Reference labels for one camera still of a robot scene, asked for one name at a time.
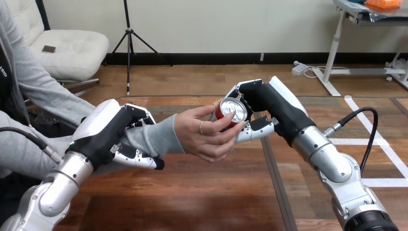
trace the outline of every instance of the gray sweater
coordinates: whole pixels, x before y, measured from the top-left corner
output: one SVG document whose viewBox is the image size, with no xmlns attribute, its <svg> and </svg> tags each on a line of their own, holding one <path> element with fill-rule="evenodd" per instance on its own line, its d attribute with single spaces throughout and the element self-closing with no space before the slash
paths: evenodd
<svg viewBox="0 0 408 231">
<path fill-rule="evenodd" d="M 22 94 L 42 109 L 76 127 L 80 124 L 81 118 L 95 108 L 70 93 L 44 70 L 25 44 L 23 34 L 17 28 L 5 0 L 0 0 L 0 46 L 6 52 L 14 75 L 13 96 L 17 99 L 16 106 L 27 118 Z M 175 115 L 156 125 L 127 129 L 121 141 L 160 158 L 166 153 L 183 153 L 174 132 L 174 119 Z M 1 111 L 0 127 L 15 127 L 31 132 L 42 138 L 59 154 L 64 154 L 71 142 L 71 137 L 55 139 L 44 137 L 33 128 L 12 120 Z M 40 179 L 54 166 L 55 163 L 25 137 L 13 132 L 0 132 L 0 177 L 15 171 Z M 97 173 L 121 168 L 123 167 L 119 164 L 111 163 L 101 166 Z"/>
</svg>

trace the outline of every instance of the white wall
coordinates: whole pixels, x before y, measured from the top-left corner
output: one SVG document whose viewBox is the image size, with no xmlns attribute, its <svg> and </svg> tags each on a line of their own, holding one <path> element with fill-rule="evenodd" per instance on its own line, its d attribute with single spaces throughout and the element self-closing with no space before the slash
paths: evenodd
<svg viewBox="0 0 408 231">
<path fill-rule="evenodd" d="M 101 32 L 109 52 L 126 29 L 121 0 L 44 5 L 52 29 Z M 328 52 L 339 17 L 331 0 L 128 0 L 128 9 L 131 27 L 162 53 Z M 407 34 L 347 21 L 339 52 L 395 52 Z M 141 42 L 134 48 L 150 52 Z M 124 42 L 118 52 L 126 51 Z"/>
</svg>

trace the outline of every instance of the white chair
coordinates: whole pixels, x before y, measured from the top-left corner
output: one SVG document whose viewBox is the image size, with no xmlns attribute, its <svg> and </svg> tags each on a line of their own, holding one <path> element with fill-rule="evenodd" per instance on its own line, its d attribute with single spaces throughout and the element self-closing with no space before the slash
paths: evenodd
<svg viewBox="0 0 408 231">
<path fill-rule="evenodd" d="M 46 30 L 35 0 L 7 0 L 7 4 L 24 34 L 24 40 L 44 69 L 58 82 L 73 88 L 89 80 L 99 69 L 109 47 L 108 38 L 83 30 Z M 44 46 L 56 47 L 55 53 L 43 53 Z"/>
</svg>

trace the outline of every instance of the power strip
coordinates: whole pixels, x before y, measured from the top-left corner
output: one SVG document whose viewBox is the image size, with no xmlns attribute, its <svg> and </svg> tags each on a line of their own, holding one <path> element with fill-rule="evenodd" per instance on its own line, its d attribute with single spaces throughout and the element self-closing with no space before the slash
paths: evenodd
<svg viewBox="0 0 408 231">
<path fill-rule="evenodd" d="M 305 71 L 307 71 L 307 66 L 304 65 L 303 63 L 299 63 L 292 69 L 292 74 L 299 76 L 303 74 Z"/>
</svg>

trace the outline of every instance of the can lid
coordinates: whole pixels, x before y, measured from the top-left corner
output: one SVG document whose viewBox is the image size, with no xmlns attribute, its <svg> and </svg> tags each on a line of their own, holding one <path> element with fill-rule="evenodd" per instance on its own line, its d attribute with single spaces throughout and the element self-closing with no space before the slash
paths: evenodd
<svg viewBox="0 0 408 231">
<path fill-rule="evenodd" d="M 232 121 L 235 123 L 243 122 L 247 117 L 247 111 L 242 102 L 235 98 L 225 98 L 221 101 L 219 105 L 223 115 L 230 112 L 235 112 Z"/>
</svg>

